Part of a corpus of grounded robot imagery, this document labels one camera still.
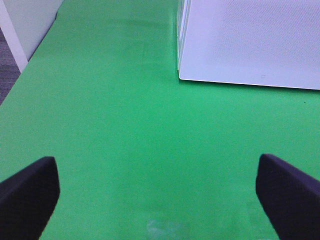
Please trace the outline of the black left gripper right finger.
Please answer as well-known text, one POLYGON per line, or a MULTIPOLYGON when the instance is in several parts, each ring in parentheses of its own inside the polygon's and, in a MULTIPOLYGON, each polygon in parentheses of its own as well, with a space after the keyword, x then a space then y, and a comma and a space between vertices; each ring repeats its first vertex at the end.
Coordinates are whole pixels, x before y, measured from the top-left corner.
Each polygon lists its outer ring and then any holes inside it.
POLYGON ((320 182, 283 159, 262 154, 255 192, 281 240, 320 238, 320 182))

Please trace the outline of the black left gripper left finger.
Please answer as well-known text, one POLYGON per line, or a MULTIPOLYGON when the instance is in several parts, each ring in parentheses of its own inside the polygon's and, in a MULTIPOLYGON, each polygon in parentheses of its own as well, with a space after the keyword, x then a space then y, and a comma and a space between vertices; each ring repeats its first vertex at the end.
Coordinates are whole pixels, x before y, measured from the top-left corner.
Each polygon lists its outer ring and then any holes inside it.
POLYGON ((0 183, 0 238, 38 240, 60 196, 53 156, 42 157, 0 183))

